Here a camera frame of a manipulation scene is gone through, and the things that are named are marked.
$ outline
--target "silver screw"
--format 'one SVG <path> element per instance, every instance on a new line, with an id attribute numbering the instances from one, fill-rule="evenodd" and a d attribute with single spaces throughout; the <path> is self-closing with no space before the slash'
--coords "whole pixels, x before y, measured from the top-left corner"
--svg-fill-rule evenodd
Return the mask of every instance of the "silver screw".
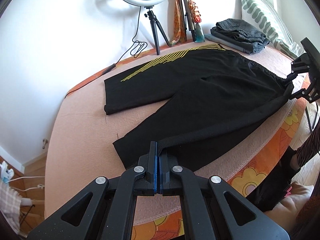
<path id="1" fill-rule="evenodd" d="M 212 176 L 211 177 L 211 181 L 213 183 L 220 183 L 221 182 L 221 178 L 219 176 Z"/>
<path id="2" fill-rule="evenodd" d="M 175 172 L 181 172 L 182 171 L 182 167 L 181 166 L 174 166 L 172 168 L 172 170 L 175 171 Z"/>
<path id="3" fill-rule="evenodd" d="M 96 178 L 96 183 L 97 184 L 104 184 L 105 182 L 106 182 L 106 178 L 105 177 Z"/>
<path id="4" fill-rule="evenodd" d="M 143 172 L 144 171 L 144 168 L 142 166 L 136 166 L 134 169 L 133 169 L 135 172 Z"/>

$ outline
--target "pillow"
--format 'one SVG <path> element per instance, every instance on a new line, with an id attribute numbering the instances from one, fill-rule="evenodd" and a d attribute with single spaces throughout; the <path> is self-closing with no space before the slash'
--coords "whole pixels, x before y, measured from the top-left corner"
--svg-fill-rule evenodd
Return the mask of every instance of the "pillow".
<path id="1" fill-rule="evenodd" d="M 282 199 L 273 210 L 266 211 L 265 214 L 290 232 L 296 224 L 296 218 L 305 203 L 310 199 L 313 186 L 303 186 L 298 182 L 291 184 L 291 195 Z"/>
<path id="2" fill-rule="evenodd" d="M 296 59 L 304 50 L 292 40 L 287 27 L 273 6 L 266 0 L 241 0 L 242 19 L 262 31 L 273 46 Z"/>

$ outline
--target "striped pillow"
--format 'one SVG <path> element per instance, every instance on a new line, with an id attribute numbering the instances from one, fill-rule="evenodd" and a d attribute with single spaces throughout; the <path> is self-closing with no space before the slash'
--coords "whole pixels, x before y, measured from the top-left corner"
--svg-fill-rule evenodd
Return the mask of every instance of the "striped pillow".
<path id="1" fill-rule="evenodd" d="M 241 0 L 242 19 L 261 30 L 271 41 L 269 46 L 296 59 L 304 50 L 292 40 L 282 19 L 266 0 Z"/>

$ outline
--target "folded clothes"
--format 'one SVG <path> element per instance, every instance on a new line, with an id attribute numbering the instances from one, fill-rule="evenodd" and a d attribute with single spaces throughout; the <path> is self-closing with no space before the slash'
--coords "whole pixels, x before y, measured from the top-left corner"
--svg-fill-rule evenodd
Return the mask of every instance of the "folded clothes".
<path id="1" fill-rule="evenodd" d="M 228 42 L 228 41 L 225 41 L 223 39 L 220 39 L 220 38 L 217 38 L 213 35 L 211 35 L 210 33 L 207 33 L 204 35 L 204 38 L 209 40 L 209 41 L 213 41 L 213 42 L 216 42 L 216 43 L 220 43 L 220 44 L 223 44 L 223 45 L 226 45 L 230 48 L 233 48 L 233 49 L 236 49 L 236 50 L 239 50 L 241 52 L 245 52 L 245 53 L 248 53 L 248 54 L 252 54 L 251 52 L 247 52 L 246 49 L 244 48 L 241 48 L 240 46 L 236 45 L 236 44 L 233 44 L 231 42 Z"/>
<path id="2" fill-rule="evenodd" d="M 226 35 L 240 42 L 264 44 L 267 40 L 266 35 L 259 31 L 256 27 L 244 20 L 227 19 L 217 22 L 217 32 Z"/>
<path id="3" fill-rule="evenodd" d="M 226 35 L 223 35 L 223 34 L 219 33 L 217 31 L 217 27 L 213 27 L 210 30 L 210 33 L 213 36 L 215 36 L 216 38 L 222 39 L 224 41 L 230 42 L 230 43 L 232 43 L 234 45 L 237 45 L 238 47 L 243 48 L 244 52 L 247 53 L 247 54 L 259 53 L 270 42 L 268 39 L 265 39 L 263 43 L 260 43 L 260 42 L 257 42 L 257 41 L 253 42 L 253 43 L 236 41 L 233 38 L 230 38 L 230 37 L 228 37 Z"/>

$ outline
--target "yellow stripe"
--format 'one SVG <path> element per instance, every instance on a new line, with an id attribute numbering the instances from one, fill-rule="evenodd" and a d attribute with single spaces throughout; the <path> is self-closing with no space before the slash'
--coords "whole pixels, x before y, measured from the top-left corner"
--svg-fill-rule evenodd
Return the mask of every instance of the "yellow stripe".
<path id="1" fill-rule="evenodd" d="M 191 50 L 196 50 L 196 49 L 219 49 L 219 50 L 226 50 L 224 49 L 223 47 L 221 47 L 219 44 L 208 44 L 208 45 L 204 45 L 204 46 L 199 46 L 199 47 L 196 47 L 196 48 L 191 48 L 191 49 L 186 49 L 186 50 L 181 50 L 181 51 L 177 51 L 177 52 L 173 52 L 173 53 L 170 53 L 168 55 L 165 55 L 163 57 L 159 57 L 159 58 L 156 58 L 154 60 L 151 60 L 149 63 L 147 63 L 146 65 L 144 65 L 142 68 L 138 69 L 137 71 L 135 71 L 134 73 L 130 74 L 129 76 L 127 76 L 126 78 L 124 78 L 123 80 L 121 81 L 126 81 L 130 78 L 132 78 L 133 76 L 135 76 L 136 74 L 140 73 L 140 72 L 143 72 L 145 70 L 147 70 L 148 68 L 152 67 L 152 66 L 155 66 L 155 65 L 158 65 L 160 63 L 164 64 L 164 63 L 167 63 L 167 62 L 172 62 L 178 58 L 182 58 L 184 57 L 188 51 L 191 51 Z"/>

